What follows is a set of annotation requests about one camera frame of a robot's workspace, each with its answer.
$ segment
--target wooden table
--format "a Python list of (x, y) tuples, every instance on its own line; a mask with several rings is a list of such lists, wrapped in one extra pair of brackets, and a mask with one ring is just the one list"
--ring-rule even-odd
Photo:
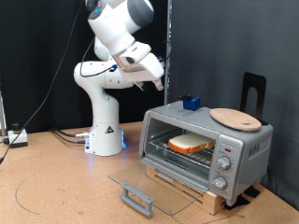
[(121, 125), (128, 147), (112, 157), (86, 154), (53, 133), (29, 134), (29, 147), (11, 149), (0, 166), (1, 223), (299, 223), (298, 211), (261, 185), (250, 204), (216, 216), (193, 204), (173, 217), (155, 207), (153, 217), (136, 212), (107, 176), (139, 160), (141, 125)]

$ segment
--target robot logo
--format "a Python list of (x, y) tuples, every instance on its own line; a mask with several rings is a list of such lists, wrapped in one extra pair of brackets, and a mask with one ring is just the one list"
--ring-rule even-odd
[(106, 133), (114, 133), (113, 129), (111, 128), (111, 126), (109, 126), (106, 130)]

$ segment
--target blue block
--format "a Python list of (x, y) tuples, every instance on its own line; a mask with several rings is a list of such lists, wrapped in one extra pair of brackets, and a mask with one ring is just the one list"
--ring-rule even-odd
[(183, 100), (184, 109), (190, 109), (196, 111), (200, 107), (200, 96), (197, 96), (191, 100)]

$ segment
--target toast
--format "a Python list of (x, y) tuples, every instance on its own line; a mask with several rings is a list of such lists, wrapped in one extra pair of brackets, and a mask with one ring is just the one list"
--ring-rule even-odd
[(187, 133), (169, 139), (168, 146), (180, 153), (193, 153), (213, 147), (213, 143), (196, 133)]

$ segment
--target metal pole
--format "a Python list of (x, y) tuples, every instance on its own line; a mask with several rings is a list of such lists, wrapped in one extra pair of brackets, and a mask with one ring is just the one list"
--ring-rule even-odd
[[(170, 41), (170, 22), (171, 22), (171, 5), (172, 5), (172, 0), (168, 0), (168, 18), (167, 18), (167, 40)], [(167, 51), (166, 51), (166, 57), (169, 55), (169, 42), (167, 42)], [(168, 104), (168, 74), (169, 74), (169, 62), (170, 59), (166, 61), (166, 66), (165, 66), (165, 82), (164, 82), (164, 104)]]

